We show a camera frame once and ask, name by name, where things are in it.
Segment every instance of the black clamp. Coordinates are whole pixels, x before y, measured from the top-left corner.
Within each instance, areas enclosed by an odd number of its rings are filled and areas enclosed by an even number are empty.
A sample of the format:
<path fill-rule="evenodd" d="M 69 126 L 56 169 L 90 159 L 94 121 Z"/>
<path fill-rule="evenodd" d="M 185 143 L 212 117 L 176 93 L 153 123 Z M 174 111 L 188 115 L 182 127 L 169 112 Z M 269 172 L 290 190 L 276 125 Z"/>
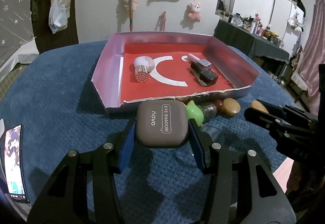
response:
<path fill-rule="evenodd" d="M 250 107 L 245 110 L 244 117 L 269 131 L 277 142 L 278 152 L 313 167 L 324 166 L 324 139 L 319 137 L 316 116 L 293 106 L 258 101 L 269 113 Z"/>
<path fill-rule="evenodd" d="M 69 151 L 57 166 L 27 219 L 28 224 L 125 224 L 116 192 L 114 173 L 127 167 L 134 146 L 135 120 L 131 119 L 112 142 L 95 151 Z M 197 166 L 211 174 L 199 224 L 294 224 L 295 214 L 270 170 L 253 150 L 229 151 L 188 121 L 191 148 Z M 87 171 L 93 172 L 96 222 L 87 210 Z M 238 172 L 236 218 L 229 219 L 232 172 Z"/>

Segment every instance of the brown stone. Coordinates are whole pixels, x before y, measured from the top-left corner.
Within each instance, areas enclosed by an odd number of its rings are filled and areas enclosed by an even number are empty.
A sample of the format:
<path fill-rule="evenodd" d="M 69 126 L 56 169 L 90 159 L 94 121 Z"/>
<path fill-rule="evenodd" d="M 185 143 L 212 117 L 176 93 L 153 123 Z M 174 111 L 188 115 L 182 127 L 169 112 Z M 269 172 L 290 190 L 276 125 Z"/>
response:
<path fill-rule="evenodd" d="M 222 113 L 222 112 L 225 111 L 225 106 L 224 106 L 222 100 L 215 100 L 213 103 L 214 103 L 214 104 L 216 105 L 216 107 L 217 107 L 217 114 L 220 114 L 220 113 Z"/>

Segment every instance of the smartphone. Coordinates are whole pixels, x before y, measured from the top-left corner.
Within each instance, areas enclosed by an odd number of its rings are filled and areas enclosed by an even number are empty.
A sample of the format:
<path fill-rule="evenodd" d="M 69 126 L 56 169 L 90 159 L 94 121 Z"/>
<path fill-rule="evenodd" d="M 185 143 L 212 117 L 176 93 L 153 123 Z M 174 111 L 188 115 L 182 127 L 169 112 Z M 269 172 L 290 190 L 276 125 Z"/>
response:
<path fill-rule="evenodd" d="M 4 170 L 10 198 L 18 202 L 28 203 L 21 169 L 21 136 L 22 125 L 18 125 L 5 133 Z"/>

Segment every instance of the metal screw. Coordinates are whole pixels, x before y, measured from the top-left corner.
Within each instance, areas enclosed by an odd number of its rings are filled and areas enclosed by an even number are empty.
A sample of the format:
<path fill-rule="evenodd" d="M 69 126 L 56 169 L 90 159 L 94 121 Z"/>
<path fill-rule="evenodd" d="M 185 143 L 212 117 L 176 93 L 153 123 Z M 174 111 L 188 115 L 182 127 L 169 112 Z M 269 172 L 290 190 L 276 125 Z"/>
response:
<path fill-rule="evenodd" d="M 220 149 L 220 148 L 221 148 L 221 144 L 215 142 L 215 143 L 212 144 L 212 148 L 213 148 L 213 149 Z"/>
<path fill-rule="evenodd" d="M 254 150 L 249 150 L 248 154 L 253 157 L 256 156 L 256 152 Z"/>
<path fill-rule="evenodd" d="M 71 150 L 71 151 L 68 152 L 68 155 L 70 157 L 74 157 L 74 156 L 76 156 L 76 154 L 77 154 L 77 151 L 76 150 Z"/>
<path fill-rule="evenodd" d="M 104 149 L 111 149 L 113 147 L 113 144 L 110 143 L 110 142 L 106 142 L 104 145 L 103 145 Z"/>

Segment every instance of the blue towel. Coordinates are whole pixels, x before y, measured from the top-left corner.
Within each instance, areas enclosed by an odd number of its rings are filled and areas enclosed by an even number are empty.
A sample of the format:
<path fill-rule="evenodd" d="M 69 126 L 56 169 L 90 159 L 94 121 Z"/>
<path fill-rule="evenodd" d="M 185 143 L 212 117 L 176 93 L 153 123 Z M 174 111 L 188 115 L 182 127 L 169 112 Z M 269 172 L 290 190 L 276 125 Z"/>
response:
<path fill-rule="evenodd" d="M 105 44 L 84 43 L 41 54 L 0 103 L 6 129 L 23 125 L 22 171 L 31 203 L 69 150 L 95 150 L 135 117 L 135 113 L 108 115 L 92 86 Z M 249 94 L 238 100 L 242 111 L 237 116 L 217 116 L 208 125 L 217 129 L 225 146 L 239 152 L 255 150 L 274 172 L 285 156 L 275 150 L 268 131 L 246 122 L 243 113 L 255 99 L 276 105 L 293 101 L 260 67 L 234 50 L 260 74 Z M 129 166 L 115 181 L 126 223 L 188 224 L 200 218 L 209 176 L 197 168 L 189 143 L 179 149 L 146 149 L 135 143 Z M 93 219 L 91 175 L 87 192 Z"/>

